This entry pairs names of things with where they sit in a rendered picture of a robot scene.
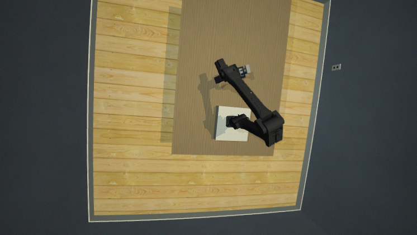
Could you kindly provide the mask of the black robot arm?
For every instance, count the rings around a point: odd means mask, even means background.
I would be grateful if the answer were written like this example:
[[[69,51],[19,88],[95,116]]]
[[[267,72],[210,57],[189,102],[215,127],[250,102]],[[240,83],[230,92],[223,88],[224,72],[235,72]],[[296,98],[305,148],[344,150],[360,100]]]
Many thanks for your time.
[[[263,139],[268,147],[281,141],[285,121],[277,110],[272,112],[262,104],[259,98],[242,80],[233,65],[226,65],[223,58],[217,60],[215,65],[219,73],[219,76],[214,78],[216,84],[224,81],[232,85],[257,118],[252,122],[245,114],[227,116],[226,127],[233,127],[235,130],[239,128],[245,129]]]

